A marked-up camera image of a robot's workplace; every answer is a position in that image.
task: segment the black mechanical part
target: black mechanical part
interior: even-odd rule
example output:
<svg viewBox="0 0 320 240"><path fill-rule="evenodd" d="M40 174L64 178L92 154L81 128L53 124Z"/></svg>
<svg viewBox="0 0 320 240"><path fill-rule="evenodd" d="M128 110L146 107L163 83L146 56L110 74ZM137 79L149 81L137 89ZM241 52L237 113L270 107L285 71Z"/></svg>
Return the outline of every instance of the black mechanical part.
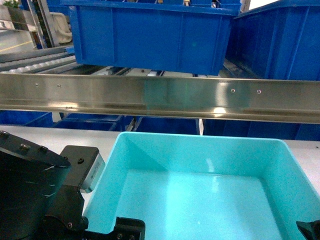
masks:
<svg viewBox="0 0 320 240"><path fill-rule="evenodd" d="M117 217L113 231L108 234L85 231L84 240L144 240L146 224L142 220Z"/></svg>
<svg viewBox="0 0 320 240"><path fill-rule="evenodd" d="M80 189L98 154L99 149L96 147L73 145L66 146L60 154L70 162L72 168L46 217L58 219L70 231L77 232L88 228L88 223L82 218L85 200Z"/></svg>
<svg viewBox="0 0 320 240"><path fill-rule="evenodd" d="M299 231L307 240L320 240L320 220L312 222L297 221Z"/></svg>
<svg viewBox="0 0 320 240"><path fill-rule="evenodd" d="M46 147L0 131L1 240L36 232L70 168Z"/></svg>
<svg viewBox="0 0 320 240"><path fill-rule="evenodd" d="M138 219L117 217L108 234L86 231L80 188L99 150L66 146L61 155L0 131L0 239L144 240Z"/></svg>

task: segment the floor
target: floor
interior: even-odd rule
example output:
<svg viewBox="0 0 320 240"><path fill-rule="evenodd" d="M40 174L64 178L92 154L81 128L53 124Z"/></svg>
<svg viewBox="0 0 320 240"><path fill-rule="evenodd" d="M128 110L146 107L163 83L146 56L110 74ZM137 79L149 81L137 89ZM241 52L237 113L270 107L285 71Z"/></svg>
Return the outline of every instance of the floor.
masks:
<svg viewBox="0 0 320 240"><path fill-rule="evenodd" d="M34 50L34 43L29 32L0 31L0 54L11 54Z"/></svg>

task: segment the turquoise plastic tray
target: turquoise plastic tray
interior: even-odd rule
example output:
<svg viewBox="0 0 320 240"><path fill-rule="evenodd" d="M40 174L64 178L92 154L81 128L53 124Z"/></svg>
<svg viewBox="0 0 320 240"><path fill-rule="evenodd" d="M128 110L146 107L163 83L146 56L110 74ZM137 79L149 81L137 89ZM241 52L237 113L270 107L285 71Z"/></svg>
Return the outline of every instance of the turquoise plastic tray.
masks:
<svg viewBox="0 0 320 240"><path fill-rule="evenodd" d="M143 220L146 240L304 240L320 198L281 140L125 132L85 215Z"/></svg>

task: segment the stainless steel rail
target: stainless steel rail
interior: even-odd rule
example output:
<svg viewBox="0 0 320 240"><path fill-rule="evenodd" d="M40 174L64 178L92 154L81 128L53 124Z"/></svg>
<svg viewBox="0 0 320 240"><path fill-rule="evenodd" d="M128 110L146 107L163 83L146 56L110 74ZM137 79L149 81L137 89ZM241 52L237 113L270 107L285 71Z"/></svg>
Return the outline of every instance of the stainless steel rail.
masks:
<svg viewBox="0 0 320 240"><path fill-rule="evenodd" d="M0 74L0 109L320 123L320 82Z"/></svg>

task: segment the plastic bin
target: plastic bin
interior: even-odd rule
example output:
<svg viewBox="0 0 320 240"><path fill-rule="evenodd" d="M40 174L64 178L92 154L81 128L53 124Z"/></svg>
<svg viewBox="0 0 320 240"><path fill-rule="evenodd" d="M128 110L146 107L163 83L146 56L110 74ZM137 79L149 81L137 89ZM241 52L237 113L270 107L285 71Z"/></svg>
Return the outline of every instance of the plastic bin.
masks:
<svg viewBox="0 0 320 240"><path fill-rule="evenodd" d="M62 0L80 64L218 75L236 11L171 4Z"/></svg>
<svg viewBox="0 0 320 240"><path fill-rule="evenodd" d="M221 4L241 4L241 0L219 0Z"/></svg>
<svg viewBox="0 0 320 240"><path fill-rule="evenodd" d="M146 240L303 240L296 221L320 216L280 140L126 132L107 162L89 231L109 233L125 217L145 222Z"/></svg>
<svg viewBox="0 0 320 240"><path fill-rule="evenodd" d="M259 78L320 80L319 22L319 0L281 0L242 13L227 59Z"/></svg>
<svg viewBox="0 0 320 240"><path fill-rule="evenodd" d="M190 4L193 7L211 7L212 0L191 0Z"/></svg>
<svg viewBox="0 0 320 240"><path fill-rule="evenodd" d="M54 126L57 129L80 129L80 130L99 130L99 131L114 131L116 123L103 121L71 121L62 120Z"/></svg>
<svg viewBox="0 0 320 240"><path fill-rule="evenodd" d="M232 9L236 10L238 13L241 9L241 3L221 3L218 0L216 1L216 7L218 9Z"/></svg>
<svg viewBox="0 0 320 240"><path fill-rule="evenodd" d="M52 113L42 111L0 111L0 125L51 127Z"/></svg>
<svg viewBox="0 0 320 240"><path fill-rule="evenodd" d="M199 120L141 117L133 132L199 135Z"/></svg>
<svg viewBox="0 0 320 240"><path fill-rule="evenodd" d="M301 124L295 139L320 141L320 124Z"/></svg>
<svg viewBox="0 0 320 240"><path fill-rule="evenodd" d="M183 5L184 0L163 0L163 4Z"/></svg>
<svg viewBox="0 0 320 240"><path fill-rule="evenodd" d="M90 121L90 122L114 122L116 124L114 130L123 132L127 130L128 125L131 123L133 117L127 115L104 115L104 114L83 114L71 113L66 116L64 121Z"/></svg>
<svg viewBox="0 0 320 240"><path fill-rule="evenodd" d="M106 122L119 122L122 116L120 115L104 115L104 114L86 114L86 113L70 113L65 119L71 121L87 120L87 121L106 121Z"/></svg>
<svg viewBox="0 0 320 240"><path fill-rule="evenodd" d="M209 120L203 121L203 135L226 137L295 140L300 128L297 123Z"/></svg>

